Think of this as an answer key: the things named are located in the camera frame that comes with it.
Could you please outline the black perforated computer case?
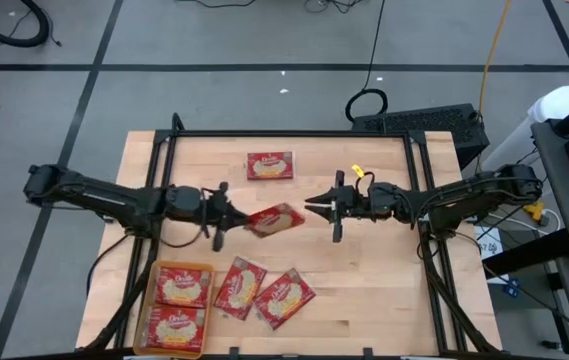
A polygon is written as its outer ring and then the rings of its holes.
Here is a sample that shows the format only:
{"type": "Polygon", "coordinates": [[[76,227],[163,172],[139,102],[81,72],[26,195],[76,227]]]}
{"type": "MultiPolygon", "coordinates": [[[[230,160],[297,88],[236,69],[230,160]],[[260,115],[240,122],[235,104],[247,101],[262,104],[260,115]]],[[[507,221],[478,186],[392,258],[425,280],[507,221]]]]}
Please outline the black perforated computer case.
{"type": "Polygon", "coordinates": [[[379,133],[450,132],[461,169],[490,144],[479,113],[470,103],[356,117],[352,129],[379,133]]]}

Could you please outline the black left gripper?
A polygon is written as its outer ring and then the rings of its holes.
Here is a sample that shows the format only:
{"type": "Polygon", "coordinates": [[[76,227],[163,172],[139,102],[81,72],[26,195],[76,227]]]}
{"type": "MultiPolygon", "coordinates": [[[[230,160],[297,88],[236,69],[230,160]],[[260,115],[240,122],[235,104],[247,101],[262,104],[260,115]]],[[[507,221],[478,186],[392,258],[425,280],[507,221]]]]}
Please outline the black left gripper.
{"type": "Polygon", "coordinates": [[[217,190],[205,189],[209,193],[206,199],[206,209],[203,225],[203,232],[206,238],[210,237],[208,227],[215,228],[215,234],[212,240],[212,250],[220,251],[223,247],[224,234],[227,223],[230,226],[246,226],[249,223],[249,215],[238,210],[232,203],[228,204],[226,192],[229,185],[227,182],[221,182],[217,190]]]}

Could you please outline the white cylinder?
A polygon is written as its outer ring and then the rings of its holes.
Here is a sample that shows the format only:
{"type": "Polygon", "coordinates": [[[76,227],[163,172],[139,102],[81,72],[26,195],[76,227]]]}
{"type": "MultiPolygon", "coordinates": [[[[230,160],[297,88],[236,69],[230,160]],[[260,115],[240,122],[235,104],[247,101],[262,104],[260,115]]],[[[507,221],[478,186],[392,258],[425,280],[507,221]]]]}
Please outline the white cylinder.
{"type": "Polygon", "coordinates": [[[539,98],[529,107],[520,124],[483,161],[482,168],[496,170],[504,164],[515,163],[533,151],[531,126],[548,119],[563,119],[569,115],[569,86],[562,86],[539,98]]]}

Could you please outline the orange plastic basket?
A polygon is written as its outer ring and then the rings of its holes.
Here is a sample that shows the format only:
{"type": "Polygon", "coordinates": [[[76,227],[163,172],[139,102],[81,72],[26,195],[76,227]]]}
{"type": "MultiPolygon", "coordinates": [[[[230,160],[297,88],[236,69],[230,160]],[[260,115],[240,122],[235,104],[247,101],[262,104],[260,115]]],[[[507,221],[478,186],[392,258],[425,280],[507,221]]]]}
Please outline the orange plastic basket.
{"type": "Polygon", "coordinates": [[[136,332],[134,335],[134,342],[133,342],[133,352],[139,356],[160,356],[160,357],[168,357],[168,358],[178,358],[178,359],[186,359],[186,360],[197,360],[199,359],[204,352],[206,339],[207,339],[207,327],[208,327],[208,320],[210,318],[210,308],[211,308],[211,295],[212,295],[212,285],[214,280],[214,268],[209,264],[202,264],[202,263],[188,263],[188,262],[171,262],[171,261],[164,261],[158,260],[153,263],[150,271],[150,277],[148,284],[146,285],[146,292],[143,297],[143,302],[140,310],[140,315],[138,318],[138,325],[136,328],[136,332]],[[145,325],[145,320],[147,319],[148,312],[151,307],[153,306],[168,306],[162,305],[155,302],[155,285],[156,285],[156,275],[160,267],[178,267],[178,268],[191,268],[191,269],[199,269],[199,270],[206,270],[211,272],[211,282],[209,285],[209,298],[208,304],[206,308],[206,320],[204,325],[204,341],[202,350],[199,353],[188,353],[176,350],[162,350],[162,349],[147,349],[142,348],[140,346],[141,335],[143,333],[143,328],[145,325]]]}

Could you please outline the white paper sheet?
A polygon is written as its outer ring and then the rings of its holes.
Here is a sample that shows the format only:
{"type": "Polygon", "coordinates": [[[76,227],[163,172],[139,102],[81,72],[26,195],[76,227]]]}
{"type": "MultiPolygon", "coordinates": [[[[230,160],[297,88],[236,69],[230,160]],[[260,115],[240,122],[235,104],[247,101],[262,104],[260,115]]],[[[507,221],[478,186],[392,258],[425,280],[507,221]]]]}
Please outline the white paper sheet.
{"type": "Polygon", "coordinates": [[[490,258],[504,251],[498,229],[493,228],[492,230],[488,230],[487,227],[475,226],[474,230],[481,248],[482,259],[490,258]]]}

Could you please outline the red Orville Redenbacher popcorn bag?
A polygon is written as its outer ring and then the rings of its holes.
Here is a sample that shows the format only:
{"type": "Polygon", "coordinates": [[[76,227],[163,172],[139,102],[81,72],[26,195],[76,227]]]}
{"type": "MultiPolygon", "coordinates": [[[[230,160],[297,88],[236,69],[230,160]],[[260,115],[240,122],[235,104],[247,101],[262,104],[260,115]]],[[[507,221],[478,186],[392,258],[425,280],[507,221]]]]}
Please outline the red Orville Redenbacher popcorn bag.
{"type": "Polygon", "coordinates": [[[211,272],[160,267],[156,275],[155,302],[162,305],[203,309],[207,307],[211,272]]]}
{"type": "Polygon", "coordinates": [[[145,320],[140,346],[199,353],[203,347],[205,320],[205,309],[153,306],[145,320]]]}
{"type": "Polygon", "coordinates": [[[305,223],[302,213],[288,203],[280,203],[251,214],[245,228],[259,238],[265,238],[305,223]]]}
{"type": "Polygon", "coordinates": [[[219,289],[213,306],[227,316],[244,321],[267,275],[267,269],[236,257],[219,289]]]}
{"type": "Polygon", "coordinates": [[[261,291],[253,305],[258,317],[277,330],[315,297],[313,288],[292,268],[261,291]]]}
{"type": "Polygon", "coordinates": [[[294,156],[286,152],[248,153],[246,163],[248,180],[279,180],[294,177],[294,156]]]}

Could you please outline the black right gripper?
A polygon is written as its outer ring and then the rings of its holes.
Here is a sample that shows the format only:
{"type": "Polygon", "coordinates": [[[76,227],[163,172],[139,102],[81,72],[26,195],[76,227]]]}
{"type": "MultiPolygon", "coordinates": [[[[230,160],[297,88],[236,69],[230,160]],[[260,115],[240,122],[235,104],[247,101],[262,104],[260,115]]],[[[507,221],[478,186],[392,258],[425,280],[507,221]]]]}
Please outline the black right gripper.
{"type": "Polygon", "coordinates": [[[332,202],[332,208],[309,205],[308,210],[326,220],[333,221],[332,241],[334,243],[340,243],[343,238],[342,219],[344,217],[352,217],[353,211],[362,213],[364,196],[360,192],[359,185],[366,176],[368,176],[367,172],[358,177],[354,185],[346,185],[345,173],[342,170],[337,170],[333,188],[323,194],[305,200],[309,204],[330,204],[332,202]]]}

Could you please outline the yellow plug connector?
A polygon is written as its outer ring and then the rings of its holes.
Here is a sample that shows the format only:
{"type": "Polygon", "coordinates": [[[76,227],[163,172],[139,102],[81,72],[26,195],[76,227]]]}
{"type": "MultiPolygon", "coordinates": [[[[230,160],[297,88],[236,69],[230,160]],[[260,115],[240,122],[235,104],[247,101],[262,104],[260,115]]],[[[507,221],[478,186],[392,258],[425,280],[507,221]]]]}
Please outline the yellow plug connector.
{"type": "Polygon", "coordinates": [[[548,224],[548,218],[544,215],[545,205],[543,202],[538,201],[530,205],[525,205],[523,210],[537,225],[546,226],[548,224]]]}

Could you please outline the black aluminium table frame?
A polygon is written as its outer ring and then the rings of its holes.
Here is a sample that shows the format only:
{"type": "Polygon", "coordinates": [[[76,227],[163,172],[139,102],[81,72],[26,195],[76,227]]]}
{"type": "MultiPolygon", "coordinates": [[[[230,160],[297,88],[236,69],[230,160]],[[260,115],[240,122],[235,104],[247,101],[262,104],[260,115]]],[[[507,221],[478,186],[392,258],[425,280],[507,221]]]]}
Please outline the black aluminium table frame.
{"type": "MultiPolygon", "coordinates": [[[[110,179],[124,186],[162,183],[214,188],[229,184],[228,195],[243,212],[287,202],[302,209],[307,198],[326,191],[337,170],[348,182],[356,164],[374,179],[404,188],[425,189],[460,179],[452,137],[429,132],[423,143],[408,137],[358,135],[346,131],[185,131],[174,144],[161,134],[132,131],[111,162],[110,179]],[[248,153],[286,152],[294,156],[294,177],[248,180],[248,153]]],[[[316,292],[307,305],[277,330],[256,314],[244,321],[213,311],[204,354],[267,358],[317,356],[433,356],[468,350],[472,344],[442,300],[429,287],[416,249],[417,228],[393,220],[348,219],[340,243],[324,219],[308,214],[303,225],[259,239],[235,229],[215,252],[196,238],[189,224],[167,222],[158,256],[162,260],[209,264],[222,280],[234,258],[266,267],[274,281],[298,270],[316,292]]]]}

